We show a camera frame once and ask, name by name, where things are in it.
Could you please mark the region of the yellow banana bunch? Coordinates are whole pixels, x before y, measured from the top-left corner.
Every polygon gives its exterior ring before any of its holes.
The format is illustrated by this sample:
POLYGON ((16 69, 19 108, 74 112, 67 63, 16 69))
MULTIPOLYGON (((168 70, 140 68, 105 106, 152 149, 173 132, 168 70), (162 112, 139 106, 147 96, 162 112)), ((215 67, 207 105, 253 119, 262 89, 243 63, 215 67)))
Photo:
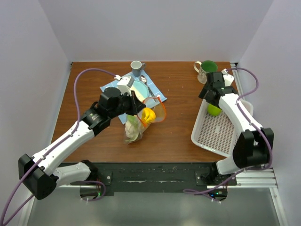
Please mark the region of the yellow banana bunch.
POLYGON ((152 109, 150 109, 150 108, 144 108, 142 110, 141 119, 142 119, 142 122, 144 124, 150 124, 150 123, 152 123, 152 122, 155 121, 156 114, 155 114, 155 112, 152 109))

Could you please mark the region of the clear zip top bag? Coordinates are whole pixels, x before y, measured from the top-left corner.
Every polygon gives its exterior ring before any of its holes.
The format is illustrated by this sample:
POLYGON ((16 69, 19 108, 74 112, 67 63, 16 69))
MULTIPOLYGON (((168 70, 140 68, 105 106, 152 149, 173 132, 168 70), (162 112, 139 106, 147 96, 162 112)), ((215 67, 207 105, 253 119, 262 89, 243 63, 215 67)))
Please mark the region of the clear zip top bag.
POLYGON ((130 144, 143 137, 143 132, 154 123, 160 123, 166 118, 166 109, 161 96, 148 97, 143 100, 146 105, 137 115, 127 115, 125 123, 124 142, 130 144))

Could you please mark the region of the green apple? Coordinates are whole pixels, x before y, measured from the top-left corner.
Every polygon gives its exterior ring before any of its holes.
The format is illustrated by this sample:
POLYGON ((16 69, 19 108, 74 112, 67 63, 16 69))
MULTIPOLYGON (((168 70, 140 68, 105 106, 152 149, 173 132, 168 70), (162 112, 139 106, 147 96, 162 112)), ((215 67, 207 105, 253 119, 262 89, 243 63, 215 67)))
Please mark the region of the green apple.
POLYGON ((222 110, 219 107, 216 107, 212 104, 208 104, 207 106, 207 112, 211 115, 211 116, 218 116, 222 110))

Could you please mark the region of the toy cabbage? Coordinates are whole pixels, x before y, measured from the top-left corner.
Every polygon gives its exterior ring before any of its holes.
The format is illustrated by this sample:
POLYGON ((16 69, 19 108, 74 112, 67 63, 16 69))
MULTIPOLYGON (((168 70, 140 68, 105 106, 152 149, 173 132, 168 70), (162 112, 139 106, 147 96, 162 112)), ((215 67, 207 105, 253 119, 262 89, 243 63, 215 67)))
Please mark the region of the toy cabbage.
POLYGON ((127 115, 125 123, 125 143, 133 143, 142 138, 141 122, 137 116, 127 115))

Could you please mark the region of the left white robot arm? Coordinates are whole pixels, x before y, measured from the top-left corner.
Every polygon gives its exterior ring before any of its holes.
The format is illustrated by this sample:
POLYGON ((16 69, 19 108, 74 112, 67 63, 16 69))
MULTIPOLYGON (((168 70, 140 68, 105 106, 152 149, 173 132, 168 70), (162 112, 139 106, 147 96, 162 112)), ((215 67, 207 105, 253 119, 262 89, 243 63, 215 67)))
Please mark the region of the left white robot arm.
POLYGON ((92 162, 83 160, 67 167, 60 167, 60 164, 78 147, 109 127, 113 118, 122 114, 137 115, 145 107, 134 91, 122 93, 118 88, 106 88, 99 100, 65 134, 32 157, 24 154, 19 158, 21 182, 38 200, 46 198, 61 185, 79 181, 94 184, 98 169, 92 162))

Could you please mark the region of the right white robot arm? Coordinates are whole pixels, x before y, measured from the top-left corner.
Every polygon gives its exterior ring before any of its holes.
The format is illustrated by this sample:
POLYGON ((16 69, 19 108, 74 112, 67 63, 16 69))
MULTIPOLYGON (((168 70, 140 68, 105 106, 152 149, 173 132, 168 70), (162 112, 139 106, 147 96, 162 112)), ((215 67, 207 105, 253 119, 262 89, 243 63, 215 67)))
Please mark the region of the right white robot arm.
POLYGON ((226 84, 227 77, 230 75, 226 69, 207 73, 206 83, 198 96, 224 111, 239 134, 231 156, 214 163, 209 178, 215 185, 224 182, 228 174, 255 170, 261 165, 268 169, 273 160, 274 132, 264 128, 246 110, 241 103, 242 97, 231 85, 226 84))

